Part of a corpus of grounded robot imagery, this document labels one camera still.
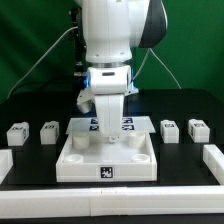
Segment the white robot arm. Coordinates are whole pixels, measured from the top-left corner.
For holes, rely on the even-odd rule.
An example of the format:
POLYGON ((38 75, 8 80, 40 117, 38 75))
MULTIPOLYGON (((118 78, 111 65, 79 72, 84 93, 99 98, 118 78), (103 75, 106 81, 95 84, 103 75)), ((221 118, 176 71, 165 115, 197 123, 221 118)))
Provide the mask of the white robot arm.
POLYGON ((152 48, 165 36, 167 15, 162 0, 74 0, 82 12, 89 86, 77 106, 96 109, 100 134, 120 137, 124 98, 133 91, 133 47, 152 48))

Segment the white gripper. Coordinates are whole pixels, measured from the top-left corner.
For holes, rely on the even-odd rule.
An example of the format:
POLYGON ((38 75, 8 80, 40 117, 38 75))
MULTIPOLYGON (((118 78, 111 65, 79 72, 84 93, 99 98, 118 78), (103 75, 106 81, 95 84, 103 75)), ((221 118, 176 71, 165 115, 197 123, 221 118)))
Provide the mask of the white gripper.
POLYGON ((88 69, 90 91, 94 96, 99 132, 115 141, 122 130, 125 94, 131 79, 128 65, 116 68, 88 69))

